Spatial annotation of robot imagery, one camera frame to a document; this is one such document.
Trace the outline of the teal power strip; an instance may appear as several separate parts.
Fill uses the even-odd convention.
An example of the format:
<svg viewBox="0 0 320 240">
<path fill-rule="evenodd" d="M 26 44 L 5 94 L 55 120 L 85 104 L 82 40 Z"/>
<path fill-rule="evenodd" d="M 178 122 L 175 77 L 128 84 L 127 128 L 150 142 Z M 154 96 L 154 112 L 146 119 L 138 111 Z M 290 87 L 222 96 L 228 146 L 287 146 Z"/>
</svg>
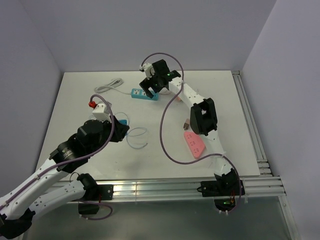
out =
<svg viewBox="0 0 320 240">
<path fill-rule="evenodd" d="M 130 95 L 133 99 L 157 101 L 159 99 L 159 94 L 152 90 L 150 92 L 153 95 L 152 98 L 148 97 L 143 89 L 133 88 Z"/>
</svg>

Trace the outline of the pink USB charger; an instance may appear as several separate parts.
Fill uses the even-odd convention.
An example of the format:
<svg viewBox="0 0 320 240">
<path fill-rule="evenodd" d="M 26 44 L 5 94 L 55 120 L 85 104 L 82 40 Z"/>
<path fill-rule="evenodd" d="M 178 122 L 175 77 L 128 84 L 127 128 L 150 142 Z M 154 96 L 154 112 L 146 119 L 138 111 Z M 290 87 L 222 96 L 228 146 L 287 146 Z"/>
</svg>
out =
<svg viewBox="0 0 320 240">
<path fill-rule="evenodd" d="M 176 101 L 180 102 L 181 101 L 181 98 L 179 96 L 175 96 L 174 98 Z"/>
</svg>

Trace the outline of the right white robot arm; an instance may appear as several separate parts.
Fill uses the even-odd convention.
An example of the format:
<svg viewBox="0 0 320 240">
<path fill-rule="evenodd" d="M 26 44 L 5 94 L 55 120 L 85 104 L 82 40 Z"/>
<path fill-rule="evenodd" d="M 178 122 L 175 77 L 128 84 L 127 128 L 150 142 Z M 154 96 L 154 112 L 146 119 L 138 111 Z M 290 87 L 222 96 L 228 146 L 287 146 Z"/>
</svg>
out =
<svg viewBox="0 0 320 240">
<path fill-rule="evenodd" d="M 179 165 L 191 165 L 201 160 L 217 157 L 217 166 L 215 167 L 214 177 L 216 182 L 217 192 L 224 196 L 236 193 L 242 197 L 242 185 L 239 173 L 235 165 L 226 156 L 218 135 L 218 117 L 216 113 L 215 102 L 212 98 L 204 98 L 185 83 L 185 73 L 178 73 L 176 70 L 169 70 L 165 60 L 161 59 L 154 63 L 147 63 L 143 60 L 139 66 L 139 70 L 145 73 L 145 79 L 139 83 L 139 86 L 144 90 L 149 98 L 153 98 L 152 89 L 155 93 L 160 92 L 163 88 L 174 94 L 172 99 L 165 106 L 159 127 L 159 139 L 161 148 L 168 159 Z M 166 112 L 170 104 L 180 98 L 182 102 L 190 110 L 189 120 L 192 131 L 209 140 L 214 153 L 210 153 L 196 160 L 182 162 L 174 159 L 167 152 L 163 141 L 163 123 Z"/>
</svg>

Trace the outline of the pink triangular power strip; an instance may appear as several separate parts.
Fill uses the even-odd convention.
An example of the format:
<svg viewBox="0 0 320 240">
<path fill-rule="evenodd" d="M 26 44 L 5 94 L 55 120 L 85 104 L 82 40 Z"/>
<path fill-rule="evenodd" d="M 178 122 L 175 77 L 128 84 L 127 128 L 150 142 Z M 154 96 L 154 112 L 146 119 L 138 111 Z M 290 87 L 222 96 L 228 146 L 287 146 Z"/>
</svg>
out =
<svg viewBox="0 0 320 240">
<path fill-rule="evenodd" d="M 196 160 L 199 159 L 206 149 L 206 145 L 202 138 L 193 131 L 185 131 L 183 136 L 192 156 Z"/>
</svg>

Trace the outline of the aluminium rail frame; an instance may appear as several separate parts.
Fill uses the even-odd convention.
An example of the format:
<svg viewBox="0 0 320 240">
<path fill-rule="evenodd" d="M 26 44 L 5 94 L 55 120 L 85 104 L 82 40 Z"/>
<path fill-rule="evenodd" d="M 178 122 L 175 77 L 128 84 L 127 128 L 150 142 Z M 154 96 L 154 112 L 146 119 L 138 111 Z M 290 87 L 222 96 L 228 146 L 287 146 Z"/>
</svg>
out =
<svg viewBox="0 0 320 240">
<path fill-rule="evenodd" d="M 51 119 L 40 152 L 42 165 L 50 150 L 70 136 L 91 111 L 88 101 L 94 87 L 113 78 L 123 78 L 118 92 L 106 93 L 112 110 L 119 117 L 129 117 L 132 128 L 147 129 L 147 146 L 141 150 L 127 143 L 110 143 L 79 168 L 91 174 L 99 184 L 114 185 L 116 202 L 178 201 L 201 199 L 196 186 L 210 181 L 218 166 L 218 158 L 207 158 L 198 163 L 181 165 L 168 159 L 160 143 L 160 123 L 163 111 L 171 100 L 166 94 L 159 100 L 134 100 L 127 95 L 138 88 L 143 79 L 139 71 L 66 72 L 58 91 Z M 290 240 L 300 239 L 287 194 L 280 177 L 273 175 L 262 146 L 250 106 L 238 71 L 186 71 L 185 82 L 199 95 L 212 98 L 218 117 L 218 136 L 225 151 L 244 182 L 243 204 L 236 212 L 249 205 L 249 198 L 264 200 L 275 197 L 279 213 L 284 217 L 285 230 Z M 180 101 L 168 107 L 162 129 L 166 151 L 175 160 L 191 162 L 192 155 L 183 139 L 182 124 L 189 110 Z"/>
</svg>

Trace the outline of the blue square plug adapter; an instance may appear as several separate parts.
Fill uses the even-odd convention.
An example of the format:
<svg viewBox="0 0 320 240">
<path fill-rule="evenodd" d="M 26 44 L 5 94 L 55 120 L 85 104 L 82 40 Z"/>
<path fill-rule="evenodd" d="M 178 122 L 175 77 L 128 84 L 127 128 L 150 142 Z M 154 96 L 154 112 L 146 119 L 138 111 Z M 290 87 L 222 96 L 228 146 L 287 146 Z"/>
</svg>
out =
<svg viewBox="0 0 320 240">
<path fill-rule="evenodd" d="M 128 121 L 126 119 L 119 119 L 118 122 L 122 125 L 128 125 Z"/>
</svg>

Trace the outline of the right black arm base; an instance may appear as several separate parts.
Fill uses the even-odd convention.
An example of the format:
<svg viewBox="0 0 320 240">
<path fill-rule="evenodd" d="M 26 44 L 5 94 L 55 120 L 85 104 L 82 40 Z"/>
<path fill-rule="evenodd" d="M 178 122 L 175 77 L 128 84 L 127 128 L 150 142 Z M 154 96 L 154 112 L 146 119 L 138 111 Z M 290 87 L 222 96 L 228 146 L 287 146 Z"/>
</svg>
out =
<svg viewBox="0 0 320 240">
<path fill-rule="evenodd" d="M 245 195 L 245 188 L 242 180 L 210 180 L 201 181 L 196 189 L 202 197 L 221 197 L 214 199 L 214 205 L 219 213 L 228 214 L 237 206 L 236 197 Z"/>
</svg>

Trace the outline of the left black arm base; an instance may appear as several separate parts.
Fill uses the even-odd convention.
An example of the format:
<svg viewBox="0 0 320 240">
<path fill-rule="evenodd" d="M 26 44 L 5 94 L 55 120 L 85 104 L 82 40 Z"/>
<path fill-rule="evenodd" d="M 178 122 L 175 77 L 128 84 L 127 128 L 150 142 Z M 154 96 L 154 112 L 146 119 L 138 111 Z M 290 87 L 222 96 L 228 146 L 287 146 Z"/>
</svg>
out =
<svg viewBox="0 0 320 240">
<path fill-rule="evenodd" d="M 87 190 L 80 202 L 78 203 L 78 213 L 80 215 L 91 217 L 96 215 L 100 210 L 100 206 L 93 203 L 102 203 L 102 201 L 110 201 L 113 198 L 114 186 L 112 184 L 98 184 L 91 190 Z"/>
</svg>

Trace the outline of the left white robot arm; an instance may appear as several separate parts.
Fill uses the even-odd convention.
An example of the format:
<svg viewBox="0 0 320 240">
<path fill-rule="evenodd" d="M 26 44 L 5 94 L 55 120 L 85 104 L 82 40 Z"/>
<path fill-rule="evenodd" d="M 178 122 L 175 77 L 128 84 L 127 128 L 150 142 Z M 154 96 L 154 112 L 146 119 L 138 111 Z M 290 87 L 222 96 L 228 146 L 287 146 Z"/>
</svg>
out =
<svg viewBox="0 0 320 240">
<path fill-rule="evenodd" d="M 99 188 L 88 173 L 80 174 L 64 187 L 46 193 L 52 185 L 86 164 L 109 142 L 123 140 L 129 126 L 120 123 L 88 120 L 67 141 L 49 155 L 43 165 L 16 189 L 0 199 L 0 235 L 14 239 L 26 232 L 32 221 L 57 207 L 73 201 L 94 200 Z"/>
</svg>

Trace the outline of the brown small plug adapter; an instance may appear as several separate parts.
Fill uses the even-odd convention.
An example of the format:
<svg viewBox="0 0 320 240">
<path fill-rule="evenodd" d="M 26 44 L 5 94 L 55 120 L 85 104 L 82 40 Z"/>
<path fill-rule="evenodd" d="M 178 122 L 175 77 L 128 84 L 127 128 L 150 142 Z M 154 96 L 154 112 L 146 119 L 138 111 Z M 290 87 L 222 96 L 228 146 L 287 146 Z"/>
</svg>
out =
<svg viewBox="0 0 320 240">
<path fill-rule="evenodd" d="M 183 130 L 186 131 L 190 128 L 190 119 L 187 118 L 183 124 Z"/>
</svg>

